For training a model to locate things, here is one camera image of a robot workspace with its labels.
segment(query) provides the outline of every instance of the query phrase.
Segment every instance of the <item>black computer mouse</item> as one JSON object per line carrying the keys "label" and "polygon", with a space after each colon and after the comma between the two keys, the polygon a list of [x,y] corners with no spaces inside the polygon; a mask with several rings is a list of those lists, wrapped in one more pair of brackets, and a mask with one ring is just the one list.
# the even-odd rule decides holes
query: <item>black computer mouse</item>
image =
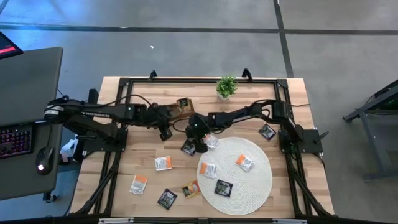
{"label": "black computer mouse", "polygon": [[36,156],[36,171],[40,175],[47,175],[54,165],[54,148],[46,146],[39,150]]}

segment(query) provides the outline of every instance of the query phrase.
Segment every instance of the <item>wooden table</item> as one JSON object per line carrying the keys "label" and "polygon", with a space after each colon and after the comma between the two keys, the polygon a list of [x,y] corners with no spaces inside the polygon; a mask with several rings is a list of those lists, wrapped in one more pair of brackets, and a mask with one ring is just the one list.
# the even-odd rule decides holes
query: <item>wooden table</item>
{"label": "wooden table", "polygon": [[[116,99],[120,77],[104,77],[98,103],[107,103]],[[293,105],[308,103],[304,80],[288,78],[290,99]],[[264,98],[275,98],[274,88],[268,84],[240,83],[236,94],[229,101],[220,101],[216,96],[214,83],[135,83],[133,94],[142,95],[150,102],[159,104],[175,103],[176,99],[189,97],[192,99],[195,111],[207,114],[214,111],[233,111],[250,105],[253,101]],[[131,103],[144,103],[133,97]],[[295,122],[305,129],[313,128],[312,115],[309,106],[293,108]],[[97,119],[108,123],[107,119]],[[264,122],[260,119],[250,119],[232,125],[218,138],[239,136],[256,143],[264,150],[271,163],[272,190],[265,204],[255,212],[245,215],[247,218],[292,218],[294,211],[290,196],[289,180],[287,178],[286,162],[280,152],[278,137],[266,141],[258,130]],[[178,129],[184,129],[186,121],[178,123]],[[279,125],[271,125],[276,131]],[[140,127],[130,127],[126,150],[122,153],[119,166],[112,216],[129,217],[232,217],[214,209],[200,195],[185,199],[181,186],[197,178],[197,165],[201,154],[193,157],[180,150],[186,137],[185,133],[173,130],[173,137],[162,142],[159,130]],[[171,156],[172,169],[156,172],[154,159]],[[103,163],[103,152],[95,152],[83,161],[71,212],[77,211],[89,199],[98,186]],[[330,193],[325,172],[319,158],[311,154],[303,154],[303,164],[308,188],[324,208],[333,213]],[[148,178],[144,194],[134,195],[129,192],[135,174]],[[178,195],[170,210],[157,204],[162,192],[170,189]],[[108,187],[104,191],[102,209],[108,197]],[[304,212],[303,196],[298,190],[300,208]]]}

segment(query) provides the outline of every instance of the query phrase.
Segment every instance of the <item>woven placemat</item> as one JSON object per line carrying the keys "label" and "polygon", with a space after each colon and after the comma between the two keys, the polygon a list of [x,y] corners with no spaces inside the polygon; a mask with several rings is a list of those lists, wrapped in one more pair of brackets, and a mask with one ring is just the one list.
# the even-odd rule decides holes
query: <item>woven placemat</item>
{"label": "woven placemat", "polygon": [[[235,164],[241,154],[254,161],[254,167],[249,172]],[[199,174],[202,162],[217,166],[216,178]],[[256,144],[239,137],[220,139],[216,149],[204,153],[199,160],[197,176],[204,198],[215,209],[228,215],[246,215],[256,211],[267,200],[272,188],[268,157]],[[233,184],[230,197],[215,194],[219,179]]]}

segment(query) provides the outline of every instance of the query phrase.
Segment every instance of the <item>keyboard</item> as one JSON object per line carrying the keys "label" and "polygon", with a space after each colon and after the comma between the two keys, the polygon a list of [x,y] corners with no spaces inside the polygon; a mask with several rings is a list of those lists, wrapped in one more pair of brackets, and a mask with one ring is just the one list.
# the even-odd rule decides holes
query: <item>keyboard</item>
{"label": "keyboard", "polygon": [[32,125],[0,128],[0,159],[32,152]]}

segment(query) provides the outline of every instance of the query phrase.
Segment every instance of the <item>white pot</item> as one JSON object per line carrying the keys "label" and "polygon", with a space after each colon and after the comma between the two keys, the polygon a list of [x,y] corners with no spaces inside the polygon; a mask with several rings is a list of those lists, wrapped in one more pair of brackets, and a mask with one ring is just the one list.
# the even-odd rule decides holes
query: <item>white pot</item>
{"label": "white pot", "polygon": [[218,96],[218,98],[220,98],[222,101],[226,101],[226,100],[229,99],[229,97],[230,97],[231,95],[228,95],[227,97],[223,97],[223,95],[221,95],[221,94],[219,94],[219,93],[217,92],[217,96]]}

